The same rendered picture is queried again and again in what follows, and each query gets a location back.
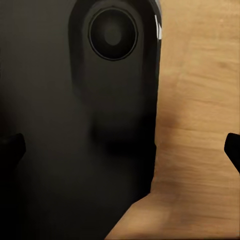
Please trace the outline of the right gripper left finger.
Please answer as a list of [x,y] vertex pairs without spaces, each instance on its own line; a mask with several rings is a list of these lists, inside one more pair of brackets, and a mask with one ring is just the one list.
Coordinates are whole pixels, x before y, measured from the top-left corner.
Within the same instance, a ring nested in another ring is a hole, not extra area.
[[0,193],[26,152],[21,133],[0,138]]

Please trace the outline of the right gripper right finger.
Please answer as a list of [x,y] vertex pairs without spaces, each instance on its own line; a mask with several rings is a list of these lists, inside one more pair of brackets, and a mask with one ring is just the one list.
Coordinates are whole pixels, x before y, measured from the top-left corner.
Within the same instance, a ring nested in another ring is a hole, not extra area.
[[224,151],[240,173],[240,135],[228,133]]

